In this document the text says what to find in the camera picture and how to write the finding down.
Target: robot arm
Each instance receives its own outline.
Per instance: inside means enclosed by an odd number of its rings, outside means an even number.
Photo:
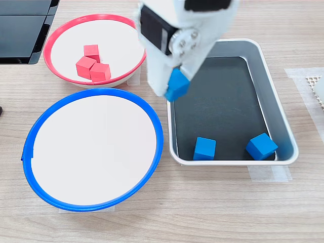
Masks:
[[[175,68],[193,79],[237,6],[238,0],[140,0],[139,39],[146,47],[148,83],[158,96],[166,95]]]

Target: wood grain surface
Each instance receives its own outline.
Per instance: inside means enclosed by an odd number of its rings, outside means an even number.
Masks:
[[[94,13],[135,16],[136,1],[61,1],[51,33]],[[115,212],[59,214],[25,179],[26,136],[53,103],[82,90],[37,65],[0,66],[0,242],[324,242],[324,145],[284,68],[324,66],[324,2],[241,2],[224,38],[251,38],[264,52],[296,136],[300,157],[289,183],[252,182],[247,167],[182,167],[169,154],[167,107],[145,80],[121,85],[144,98],[163,124],[156,172]]]

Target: red cube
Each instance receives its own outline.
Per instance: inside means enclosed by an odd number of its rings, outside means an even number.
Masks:
[[[90,57],[95,59],[100,63],[99,48],[98,45],[88,45],[84,46],[85,57]]]
[[[90,69],[92,68],[92,66],[95,63],[97,63],[97,61],[95,59],[92,59],[92,58],[89,58],[89,57],[82,57],[76,63],[77,75],[79,75],[80,77],[91,79]]]
[[[109,65],[95,63],[90,70],[90,76],[93,83],[110,80],[111,73]]]

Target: blue cube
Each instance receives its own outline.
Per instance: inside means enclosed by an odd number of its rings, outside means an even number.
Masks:
[[[251,139],[247,145],[247,151],[254,160],[264,160],[272,155],[277,149],[278,146],[266,133]]]
[[[197,137],[193,160],[213,160],[215,156],[216,141]]]
[[[190,81],[178,68],[175,68],[173,69],[168,85],[169,87],[165,97],[168,101],[173,102],[187,94]]]

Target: tape strip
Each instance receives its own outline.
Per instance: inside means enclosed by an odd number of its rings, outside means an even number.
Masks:
[[[292,175],[288,166],[248,166],[253,182],[289,182]]]
[[[318,133],[324,142],[324,113],[316,96],[313,93],[311,85],[307,82],[310,77],[324,78],[324,68],[288,68],[285,69],[288,77],[292,78],[306,105],[306,108],[312,117]]]
[[[103,210],[98,210],[95,212],[115,212],[115,206],[103,209]],[[67,211],[63,209],[59,209],[59,214],[75,214],[75,213],[91,213],[91,212],[73,212],[73,211]]]
[[[141,84],[141,67],[139,67],[134,75],[127,80],[127,85],[129,86],[139,86]]]

